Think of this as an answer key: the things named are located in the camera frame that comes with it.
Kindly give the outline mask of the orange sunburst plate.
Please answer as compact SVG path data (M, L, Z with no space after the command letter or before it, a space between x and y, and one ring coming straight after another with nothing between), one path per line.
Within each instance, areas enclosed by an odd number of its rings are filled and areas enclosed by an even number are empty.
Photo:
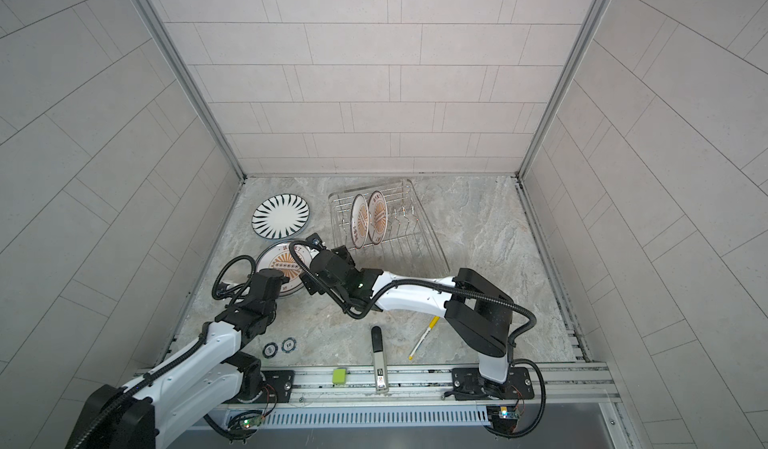
M295 294L303 288L301 280L303 269L291 255L288 242L272 244L261 253L257 259L256 270L263 269L280 270L288 278L288 282L281 287L279 293L281 298Z
M366 243L369 220L370 215L366 198L362 194L357 194L353 199L350 213L350 235L356 249L362 248Z

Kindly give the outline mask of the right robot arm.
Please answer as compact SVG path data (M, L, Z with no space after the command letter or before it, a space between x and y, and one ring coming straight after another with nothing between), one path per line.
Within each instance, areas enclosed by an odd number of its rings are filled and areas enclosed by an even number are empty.
M406 277L380 269L356 267L344 246L328 249L316 235L289 242L289 254L301 269L300 279L311 294L326 294L347 316L361 320L372 311L412 311L445 320L478 353L484 394L501 399L511 391L518 403L520 388L508 382L517 365L530 367L539 381L540 403L532 422L518 429L512 417L497 414L488 431L506 439L532 433L543 419L547 394L536 363L514 358L516 339L537 324L535 314L515 303L477 271L462 268L454 277Z

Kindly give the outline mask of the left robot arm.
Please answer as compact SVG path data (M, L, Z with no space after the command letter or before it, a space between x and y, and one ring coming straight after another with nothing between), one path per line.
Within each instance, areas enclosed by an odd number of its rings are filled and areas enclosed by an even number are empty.
M193 342L120 387L94 391L67 447L165 448L224 402L264 398L273 409L278 389L266 382L260 359L243 349L275 320L288 281L279 269L252 268Z

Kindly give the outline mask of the orange sunburst plate front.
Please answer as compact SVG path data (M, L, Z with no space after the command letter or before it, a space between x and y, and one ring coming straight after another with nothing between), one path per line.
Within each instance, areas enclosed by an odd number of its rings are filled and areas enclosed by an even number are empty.
M272 244L261 253L257 259L256 270L263 269L280 270L288 278L288 282L281 287L279 293L281 298L295 294L303 288L301 280L303 269L291 255L288 242Z

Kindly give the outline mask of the blue striped white plate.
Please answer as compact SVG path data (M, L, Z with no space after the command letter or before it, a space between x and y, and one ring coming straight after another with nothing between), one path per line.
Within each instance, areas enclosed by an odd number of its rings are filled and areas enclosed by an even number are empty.
M310 207L299 195L283 193L269 197L255 209L254 233L269 240L281 240L300 232L308 222Z

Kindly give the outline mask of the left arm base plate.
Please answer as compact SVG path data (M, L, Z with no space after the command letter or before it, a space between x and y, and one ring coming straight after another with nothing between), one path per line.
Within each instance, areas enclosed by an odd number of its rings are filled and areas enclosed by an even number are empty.
M259 384L245 378L246 390L235 397L243 404L276 404L290 401L296 373L293 370L266 370L260 373Z

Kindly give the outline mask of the red text white plate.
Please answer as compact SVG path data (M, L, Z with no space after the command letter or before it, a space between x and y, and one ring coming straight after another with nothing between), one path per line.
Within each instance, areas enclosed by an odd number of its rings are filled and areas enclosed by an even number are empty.
M369 237L374 245L380 244L388 227L388 206L386 198L379 190L371 193L368 201Z

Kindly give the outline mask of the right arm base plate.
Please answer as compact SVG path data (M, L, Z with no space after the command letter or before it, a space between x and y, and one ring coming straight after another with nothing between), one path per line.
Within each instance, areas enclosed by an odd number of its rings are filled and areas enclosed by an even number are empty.
M511 366L506 382L496 383L483 378L478 369L456 368L451 371L453 386L443 393L444 398L467 400L531 400L535 397L529 371L522 366Z

